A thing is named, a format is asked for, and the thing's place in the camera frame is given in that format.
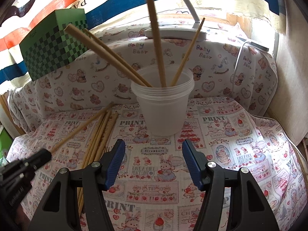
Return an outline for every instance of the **checkerboard pattern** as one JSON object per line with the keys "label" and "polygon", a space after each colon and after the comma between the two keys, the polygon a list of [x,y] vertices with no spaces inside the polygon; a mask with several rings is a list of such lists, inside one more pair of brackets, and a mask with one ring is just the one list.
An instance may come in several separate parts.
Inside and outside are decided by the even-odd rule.
{"label": "checkerboard pattern", "polygon": [[[87,20],[71,22],[79,29],[87,28]],[[87,48],[64,32],[67,24],[54,27],[26,52],[25,64],[32,81],[63,67],[87,51]]]}

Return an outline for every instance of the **red stripe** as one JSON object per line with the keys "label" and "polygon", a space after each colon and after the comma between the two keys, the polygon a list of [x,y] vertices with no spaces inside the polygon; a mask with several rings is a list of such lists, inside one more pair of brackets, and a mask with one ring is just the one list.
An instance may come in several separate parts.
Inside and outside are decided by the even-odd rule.
{"label": "red stripe", "polygon": [[44,9],[42,9],[31,21],[29,27],[18,28],[13,32],[6,35],[4,38],[0,39],[0,51],[9,49],[18,45],[24,37],[47,15],[53,12],[55,9],[66,8],[68,5],[72,4],[76,0],[53,0]]}

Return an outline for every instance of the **translucent plastic cup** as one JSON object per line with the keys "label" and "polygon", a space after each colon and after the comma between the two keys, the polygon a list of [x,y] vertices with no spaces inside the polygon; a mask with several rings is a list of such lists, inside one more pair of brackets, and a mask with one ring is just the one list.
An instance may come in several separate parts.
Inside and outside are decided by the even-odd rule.
{"label": "translucent plastic cup", "polygon": [[[165,66],[167,84],[177,72],[178,66]],[[187,108],[188,96],[195,86],[193,74],[183,69],[174,87],[161,88],[158,67],[151,65],[137,71],[153,88],[131,82],[131,90],[137,96],[148,130],[156,136],[171,136],[181,130]]]}

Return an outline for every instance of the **rocking horse print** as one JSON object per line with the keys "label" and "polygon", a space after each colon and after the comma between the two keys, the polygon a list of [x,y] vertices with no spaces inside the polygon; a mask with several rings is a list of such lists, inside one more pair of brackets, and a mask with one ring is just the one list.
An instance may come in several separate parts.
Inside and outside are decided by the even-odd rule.
{"label": "rocking horse print", "polygon": [[226,67],[228,65],[228,58],[225,57],[222,59],[220,65],[214,64],[211,70],[214,71],[214,74],[224,74],[229,71],[229,69]]}

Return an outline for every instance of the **blue gripper pad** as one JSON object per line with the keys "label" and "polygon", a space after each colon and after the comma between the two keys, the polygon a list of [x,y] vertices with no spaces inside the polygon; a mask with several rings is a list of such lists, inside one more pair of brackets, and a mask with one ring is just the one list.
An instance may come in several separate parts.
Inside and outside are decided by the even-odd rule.
{"label": "blue gripper pad", "polygon": [[124,154],[125,142],[118,139],[112,150],[102,156],[100,163],[102,164],[101,175],[104,182],[104,191],[107,191],[115,183]]}
{"label": "blue gripper pad", "polygon": [[205,167],[208,163],[207,158],[203,153],[196,151],[188,139],[182,143],[182,153],[194,185],[200,191],[205,191],[210,183]]}

